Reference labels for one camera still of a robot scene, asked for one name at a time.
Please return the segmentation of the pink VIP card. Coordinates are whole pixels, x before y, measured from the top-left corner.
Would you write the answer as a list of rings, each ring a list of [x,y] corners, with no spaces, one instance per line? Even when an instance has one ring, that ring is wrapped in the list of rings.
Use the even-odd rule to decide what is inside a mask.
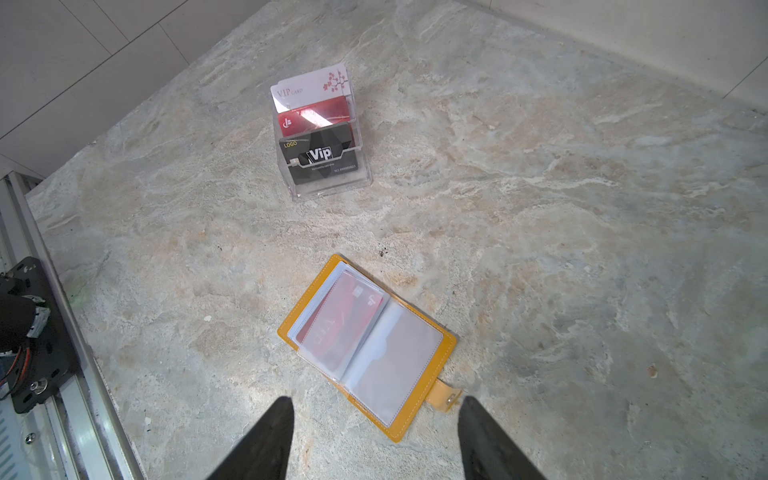
[[[277,113],[283,113],[321,101],[348,96],[351,83],[344,63],[280,80],[270,87]]]

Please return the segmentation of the red VIP card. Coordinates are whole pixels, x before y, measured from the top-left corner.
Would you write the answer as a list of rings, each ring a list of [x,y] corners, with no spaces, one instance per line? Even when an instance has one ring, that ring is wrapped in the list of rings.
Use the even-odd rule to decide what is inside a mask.
[[[388,300],[381,288],[343,267],[298,331],[300,353],[340,378]]]

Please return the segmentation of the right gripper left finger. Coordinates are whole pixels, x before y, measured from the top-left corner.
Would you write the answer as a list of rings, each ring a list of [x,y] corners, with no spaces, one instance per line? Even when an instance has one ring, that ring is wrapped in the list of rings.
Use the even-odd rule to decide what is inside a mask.
[[[288,396],[278,397],[208,475],[208,479],[285,479],[294,424],[292,399]]]

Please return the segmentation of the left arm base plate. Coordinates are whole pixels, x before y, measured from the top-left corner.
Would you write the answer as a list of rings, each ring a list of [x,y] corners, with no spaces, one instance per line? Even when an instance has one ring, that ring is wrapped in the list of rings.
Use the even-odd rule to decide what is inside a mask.
[[[1,398],[25,414],[57,393],[79,361],[41,261],[1,275]]]

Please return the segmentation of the yellow leather card holder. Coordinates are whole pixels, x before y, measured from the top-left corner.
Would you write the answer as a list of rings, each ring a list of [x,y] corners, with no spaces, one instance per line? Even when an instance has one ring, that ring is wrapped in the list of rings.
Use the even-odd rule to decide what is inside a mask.
[[[343,376],[334,378],[304,358],[296,335],[343,267],[381,288],[389,300]],[[462,395],[461,389],[438,378],[457,345],[456,337],[338,254],[329,259],[307,288],[279,327],[278,335],[393,442],[402,440],[423,404],[447,412]]]

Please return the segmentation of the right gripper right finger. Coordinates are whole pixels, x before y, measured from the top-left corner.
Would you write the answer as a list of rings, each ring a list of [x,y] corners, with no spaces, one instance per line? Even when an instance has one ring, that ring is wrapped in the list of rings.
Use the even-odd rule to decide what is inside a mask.
[[[466,396],[461,405],[458,439],[467,480],[545,479],[475,397]]]

